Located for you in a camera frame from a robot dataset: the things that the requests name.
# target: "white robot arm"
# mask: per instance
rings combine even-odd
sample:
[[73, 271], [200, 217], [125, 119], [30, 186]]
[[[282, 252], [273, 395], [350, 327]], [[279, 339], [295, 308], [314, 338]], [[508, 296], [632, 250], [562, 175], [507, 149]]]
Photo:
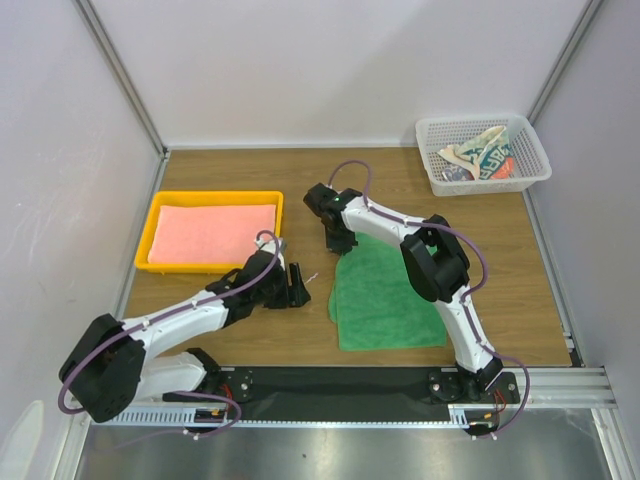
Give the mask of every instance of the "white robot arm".
[[[257, 305], [286, 308], [307, 303], [311, 297], [299, 267], [289, 266], [289, 285], [282, 256], [284, 243], [277, 241], [279, 248], [276, 240], [262, 244], [242, 269], [229, 272], [177, 305], [122, 322], [109, 314], [96, 318], [60, 369], [60, 380], [69, 384], [73, 396], [98, 423], [117, 416], [133, 401], [176, 391], [214, 393], [219, 366], [204, 351], [189, 349], [172, 357], [157, 357], [192, 337], [248, 317]], [[228, 295], [257, 279], [273, 261], [276, 250], [278, 260], [260, 281]], [[75, 371], [116, 336], [122, 338]]]
[[[409, 282], [425, 300], [433, 302], [442, 317], [455, 350], [458, 369], [473, 378], [481, 391], [487, 390], [502, 371], [502, 362], [490, 351], [469, 290], [469, 260], [456, 238], [439, 229], [416, 226], [439, 224], [410, 217], [376, 204], [353, 189], [337, 192], [317, 184], [304, 198], [305, 204], [325, 226], [327, 248], [340, 255], [356, 245], [355, 233], [366, 233], [402, 252]], [[427, 246], [435, 246], [431, 255]]]

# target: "white basket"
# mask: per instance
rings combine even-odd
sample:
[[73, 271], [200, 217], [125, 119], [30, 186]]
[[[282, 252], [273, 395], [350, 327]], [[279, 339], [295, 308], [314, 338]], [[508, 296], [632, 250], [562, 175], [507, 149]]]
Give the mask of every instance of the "white basket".
[[[462, 144], [497, 125], [506, 125], [509, 134], [514, 160], [514, 169], [509, 178], [447, 182], [442, 171], [451, 164], [438, 155], [438, 150], [447, 145]], [[529, 121], [521, 115], [425, 118], [416, 123], [416, 136], [431, 189], [438, 197], [521, 192], [551, 176], [549, 159], [540, 139]]]

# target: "yellow tray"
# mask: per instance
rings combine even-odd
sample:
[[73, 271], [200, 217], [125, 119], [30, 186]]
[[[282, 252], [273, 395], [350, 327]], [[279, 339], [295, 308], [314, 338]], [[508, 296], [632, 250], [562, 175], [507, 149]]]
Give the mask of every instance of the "yellow tray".
[[209, 192], [209, 191], [163, 191], [153, 197], [149, 215], [142, 231], [140, 245], [136, 252], [135, 265], [140, 270], [155, 273], [227, 273], [234, 268], [244, 265], [236, 264], [197, 264], [197, 263], [149, 263], [149, 250], [158, 226], [160, 207], [210, 207], [222, 205], [275, 205], [276, 228], [275, 234], [280, 236], [282, 223], [282, 207], [284, 195], [282, 192]]

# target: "wooden table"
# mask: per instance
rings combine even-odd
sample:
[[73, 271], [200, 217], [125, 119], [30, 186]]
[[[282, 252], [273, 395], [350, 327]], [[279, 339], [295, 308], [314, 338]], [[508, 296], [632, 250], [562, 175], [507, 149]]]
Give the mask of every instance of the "wooden table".
[[[498, 351], [529, 365], [569, 365], [560, 320], [547, 283], [522, 196], [517, 193], [433, 196], [417, 148], [174, 151], [162, 190], [280, 190], [285, 196], [282, 236], [287, 262], [303, 277], [317, 273], [303, 308], [257, 308], [247, 319], [194, 338], [176, 349], [198, 346], [223, 365], [450, 365], [451, 345], [373, 352], [342, 352], [327, 302], [336, 255], [325, 248], [324, 230], [302, 203], [307, 190], [326, 182], [343, 160], [359, 158], [374, 169], [371, 198], [397, 211], [444, 216], [482, 249], [489, 282], [474, 294], [488, 337]], [[361, 189], [365, 170], [343, 169], [334, 186]], [[479, 279], [473, 252], [471, 279]], [[215, 277], [137, 272], [127, 315], [154, 312], [193, 295]]]

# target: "white wall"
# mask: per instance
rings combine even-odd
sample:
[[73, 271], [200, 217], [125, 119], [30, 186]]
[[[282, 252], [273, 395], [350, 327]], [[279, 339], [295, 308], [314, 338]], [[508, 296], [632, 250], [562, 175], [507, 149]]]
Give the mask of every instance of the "white wall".
[[585, 0], [94, 0], [170, 146], [414, 143], [526, 114]]
[[640, 452], [640, 3], [608, 2], [536, 129], [553, 176], [534, 189], [582, 353], [605, 365]]
[[42, 479], [67, 420], [58, 369], [113, 311], [158, 157], [71, 1], [4, 1], [0, 26], [0, 478], [20, 470], [3, 453], [41, 400]]

